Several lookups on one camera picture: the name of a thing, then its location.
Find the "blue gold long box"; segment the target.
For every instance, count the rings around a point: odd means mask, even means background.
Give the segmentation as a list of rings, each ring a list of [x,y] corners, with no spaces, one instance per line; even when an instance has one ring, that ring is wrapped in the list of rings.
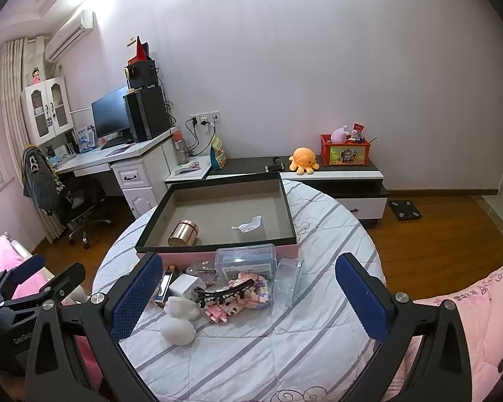
[[[167,299],[171,296],[171,283],[174,282],[179,275],[180,271],[174,265],[168,266],[165,270],[161,282],[153,296],[153,301],[158,307],[163,308],[165,306]]]

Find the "white round figurine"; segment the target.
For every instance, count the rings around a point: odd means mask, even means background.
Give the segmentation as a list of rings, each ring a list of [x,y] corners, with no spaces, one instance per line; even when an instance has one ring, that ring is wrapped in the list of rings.
[[[163,338],[176,346],[186,346],[193,342],[196,330],[192,322],[200,315],[197,304],[187,298],[170,297],[163,310],[165,316],[160,326]]]

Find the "white square box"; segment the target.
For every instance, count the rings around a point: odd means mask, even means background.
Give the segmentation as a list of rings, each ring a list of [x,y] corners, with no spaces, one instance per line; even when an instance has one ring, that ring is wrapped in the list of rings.
[[[180,276],[171,282],[169,286],[170,292],[173,296],[186,298],[192,301],[196,301],[197,299],[197,288],[205,290],[205,282],[199,277],[188,275],[186,273],[180,274]]]

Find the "clear glass bottle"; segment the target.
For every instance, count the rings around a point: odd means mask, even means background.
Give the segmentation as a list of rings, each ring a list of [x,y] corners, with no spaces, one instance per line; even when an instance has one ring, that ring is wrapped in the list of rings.
[[[214,285],[218,274],[211,260],[197,261],[186,269],[186,274],[201,279],[207,287]]]

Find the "small clear acrylic box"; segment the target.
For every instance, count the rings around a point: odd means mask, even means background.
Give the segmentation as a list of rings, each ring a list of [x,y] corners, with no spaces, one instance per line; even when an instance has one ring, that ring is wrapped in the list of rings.
[[[273,302],[280,307],[291,307],[300,283],[303,260],[283,258],[278,262],[273,282]]]

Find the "pink block cat figure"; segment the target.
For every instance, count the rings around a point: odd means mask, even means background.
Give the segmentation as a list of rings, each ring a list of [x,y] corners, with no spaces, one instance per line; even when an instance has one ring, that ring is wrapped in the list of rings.
[[[235,301],[222,304],[212,304],[205,308],[205,314],[214,323],[227,323],[229,318],[237,315],[241,306]]]

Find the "rose gold metal canister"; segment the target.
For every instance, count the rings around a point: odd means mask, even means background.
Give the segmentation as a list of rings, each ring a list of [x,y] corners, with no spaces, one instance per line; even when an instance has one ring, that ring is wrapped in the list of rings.
[[[199,236],[199,227],[192,220],[179,220],[168,238],[171,247],[190,247]]]

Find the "black hair clip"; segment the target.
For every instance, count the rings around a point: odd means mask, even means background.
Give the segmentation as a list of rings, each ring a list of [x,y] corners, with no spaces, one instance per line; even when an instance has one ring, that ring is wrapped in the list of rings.
[[[234,299],[244,299],[249,292],[254,288],[255,281],[253,279],[246,279],[238,281],[236,285],[229,286],[218,290],[205,290],[203,288],[195,288],[195,299],[202,308],[212,304],[225,304]]]

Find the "pastel block toy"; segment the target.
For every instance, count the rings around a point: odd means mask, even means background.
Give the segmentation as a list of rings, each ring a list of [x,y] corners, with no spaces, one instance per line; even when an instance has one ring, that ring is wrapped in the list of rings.
[[[247,309],[265,309],[270,304],[271,289],[268,279],[264,278],[262,275],[251,272],[240,272],[236,279],[229,280],[229,286],[234,288],[250,279],[253,281],[253,285],[243,290],[243,299],[240,299],[240,302],[244,304],[244,307]]]

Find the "clear plastic card box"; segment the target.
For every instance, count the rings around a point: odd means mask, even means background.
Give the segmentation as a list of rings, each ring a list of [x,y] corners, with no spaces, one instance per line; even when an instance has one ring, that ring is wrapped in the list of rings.
[[[276,249],[269,243],[219,249],[215,253],[214,266],[224,281],[236,279],[241,272],[273,280],[277,270]]]

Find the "white plastic holder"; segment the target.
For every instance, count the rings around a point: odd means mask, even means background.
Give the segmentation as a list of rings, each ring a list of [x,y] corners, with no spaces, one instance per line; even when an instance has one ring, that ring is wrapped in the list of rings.
[[[262,216],[254,216],[251,221],[242,223],[238,226],[231,226],[231,229],[237,233],[247,234],[260,229],[263,226]]]

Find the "striped white table cloth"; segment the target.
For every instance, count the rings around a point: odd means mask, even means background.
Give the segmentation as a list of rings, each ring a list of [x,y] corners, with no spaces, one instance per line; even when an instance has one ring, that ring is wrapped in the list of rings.
[[[383,276],[371,237],[334,198],[291,181],[284,189],[303,261],[294,303],[221,324],[199,318],[186,346],[163,338],[163,311],[149,304],[120,345],[159,400],[336,401],[373,355],[334,274],[337,257],[350,252]]]

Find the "dark jacket on chair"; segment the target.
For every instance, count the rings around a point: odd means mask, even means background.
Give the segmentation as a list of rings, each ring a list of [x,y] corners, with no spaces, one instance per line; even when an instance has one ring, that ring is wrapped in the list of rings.
[[[64,184],[39,146],[29,145],[24,149],[21,161],[23,195],[34,206],[51,216],[60,207],[60,194]]]

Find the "black floor scale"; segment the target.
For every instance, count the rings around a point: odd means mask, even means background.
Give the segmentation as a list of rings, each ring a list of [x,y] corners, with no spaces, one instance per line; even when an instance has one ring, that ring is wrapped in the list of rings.
[[[422,217],[411,200],[390,200],[388,204],[399,221],[420,220]]]

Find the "black office chair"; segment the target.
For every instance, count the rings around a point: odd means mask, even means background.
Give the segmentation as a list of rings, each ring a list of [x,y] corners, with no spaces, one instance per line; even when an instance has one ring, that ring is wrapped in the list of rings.
[[[91,246],[88,232],[95,224],[111,225],[110,219],[95,219],[93,215],[105,202],[106,193],[102,184],[91,177],[73,177],[59,192],[56,216],[69,231],[68,243],[74,245],[75,236],[81,233],[82,245],[86,250]]]

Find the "pink black storage box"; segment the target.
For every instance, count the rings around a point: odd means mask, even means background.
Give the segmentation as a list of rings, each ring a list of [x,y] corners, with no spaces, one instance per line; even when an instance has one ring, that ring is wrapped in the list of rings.
[[[241,234],[231,229],[262,216],[263,226]],[[199,227],[193,246],[171,247],[168,238],[179,220]],[[135,245],[138,257],[157,253],[163,263],[185,269],[213,260],[224,248],[272,244],[276,257],[297,258],[296,231],[287,192],[278,173],[260,173],[178,183],[158,204]]]

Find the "black white low cabinet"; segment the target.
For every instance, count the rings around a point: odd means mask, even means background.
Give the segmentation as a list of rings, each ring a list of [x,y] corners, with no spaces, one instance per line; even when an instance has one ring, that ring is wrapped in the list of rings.
[[[282,179],[302,182],[341,203],[361,223],[373,226],[383,218],[387,204],[387,191],[383,186],[383,174],[373,163],[366,166],[321,165],[312,175],[299,176],[289,170],[286,156],[280,158],[284,164]],[[199,170],[187,173],[172,172],[165,180],[167,184],[193,182],[222,177],[264,173],[273,163],[272,157],[250,157],[230,159],[221,170],[207,165],[203,158],[198,160]]]

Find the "pink bed quilt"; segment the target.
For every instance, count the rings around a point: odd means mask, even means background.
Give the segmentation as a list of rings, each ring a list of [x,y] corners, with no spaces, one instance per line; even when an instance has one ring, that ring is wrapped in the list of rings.
[[[501,377],[503,359],[503,266],[486,278],[449,295],[423,298],[438,306],[446,299],[459,311],[471,364],[472,400],[482,401]]]

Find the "white desk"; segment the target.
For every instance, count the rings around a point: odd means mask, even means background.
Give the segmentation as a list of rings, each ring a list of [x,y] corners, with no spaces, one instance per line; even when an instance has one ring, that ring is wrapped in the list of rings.
[[[57,167],[57,173],[77,177],[112,172],[134,217],[155,208],[168,186],[166,180],[177,167],[172,127],[146,142],[97,148],[78,154]]]

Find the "red toy crate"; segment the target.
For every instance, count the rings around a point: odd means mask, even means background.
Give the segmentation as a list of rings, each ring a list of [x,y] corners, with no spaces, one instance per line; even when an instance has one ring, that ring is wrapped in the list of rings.
[[[325,166],[367,166],[370,142],[334,143],[329,134],[321,134],[321,158]]]

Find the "orange octopus plush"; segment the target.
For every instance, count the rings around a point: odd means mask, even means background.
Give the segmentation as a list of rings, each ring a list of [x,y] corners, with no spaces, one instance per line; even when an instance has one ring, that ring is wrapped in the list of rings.
[[[289,170],[297,175],[313,174],[320,168],[315,153],[306,147],[297,148],[289,157],[289,161]]]

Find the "orange lid bottle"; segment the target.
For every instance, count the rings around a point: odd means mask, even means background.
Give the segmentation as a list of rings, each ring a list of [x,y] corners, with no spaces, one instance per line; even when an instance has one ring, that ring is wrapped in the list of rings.
[[[172,134],[172,140],[175,148],[175,156],[179,165],[187,164],[190,161],[189,149],[180,130]]]

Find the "white glass door cabinet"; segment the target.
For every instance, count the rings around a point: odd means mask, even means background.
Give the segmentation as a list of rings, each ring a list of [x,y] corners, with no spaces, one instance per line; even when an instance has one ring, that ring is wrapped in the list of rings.
[[[45,144],[50,139],[72,130],[73,121],[63,77],[52,78],[25,88],[21,101],[32,144]]]

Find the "pink plush toy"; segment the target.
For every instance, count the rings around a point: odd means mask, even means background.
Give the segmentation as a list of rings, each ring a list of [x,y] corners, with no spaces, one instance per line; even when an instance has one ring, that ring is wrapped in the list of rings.
[[[331,134],[331,141],[334,144],[344,144],[351,136],[351,133],[347,130],[347,125],[336,129]]]

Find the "snack bag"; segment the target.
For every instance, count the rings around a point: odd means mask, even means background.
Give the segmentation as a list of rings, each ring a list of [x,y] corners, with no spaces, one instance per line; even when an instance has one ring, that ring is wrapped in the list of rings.
[[[223,141],[217,134],[212,136],[210,157],[212,168],[214,170],[222,170],[227,162]]]

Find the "black computer monitor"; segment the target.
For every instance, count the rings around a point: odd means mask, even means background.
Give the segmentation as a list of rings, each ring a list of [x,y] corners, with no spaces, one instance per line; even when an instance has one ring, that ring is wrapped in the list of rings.
[[[121,87],[92,103],[93,121],[98,138],[130,128],[124,100],[127,93],[128,88]]]

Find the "black computer tower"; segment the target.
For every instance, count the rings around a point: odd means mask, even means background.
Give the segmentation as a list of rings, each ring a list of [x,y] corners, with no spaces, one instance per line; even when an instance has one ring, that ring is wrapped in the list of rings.
[[[123,98],[135,142],[149,141],[171,129],[160,86],[137,89]]]

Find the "black speaker box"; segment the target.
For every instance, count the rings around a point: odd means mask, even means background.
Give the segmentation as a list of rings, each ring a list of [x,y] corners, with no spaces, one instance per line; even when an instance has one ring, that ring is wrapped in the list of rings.
[[[130,89],[142,89],[158,84],[157,68],[152,59],[128,64],[124,72]]]

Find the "white air conditioner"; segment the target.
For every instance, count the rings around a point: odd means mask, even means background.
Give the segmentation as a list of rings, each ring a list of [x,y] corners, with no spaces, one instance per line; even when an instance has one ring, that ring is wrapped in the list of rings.
[[[48,42],[45,48],[46,60],[50,63],[57,62],[71,46],[92,31],[94,21],[92,11],[83,10],[73,15]]]

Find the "wall power outlet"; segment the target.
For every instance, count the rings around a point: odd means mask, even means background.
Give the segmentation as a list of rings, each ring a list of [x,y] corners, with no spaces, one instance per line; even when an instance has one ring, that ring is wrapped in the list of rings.
[[[221,120],[221,113],[219,111],[211,111],[202,114],[191,114],[190,118],[195,119],[198,124],[206,122],[211,125],[217,125]]]

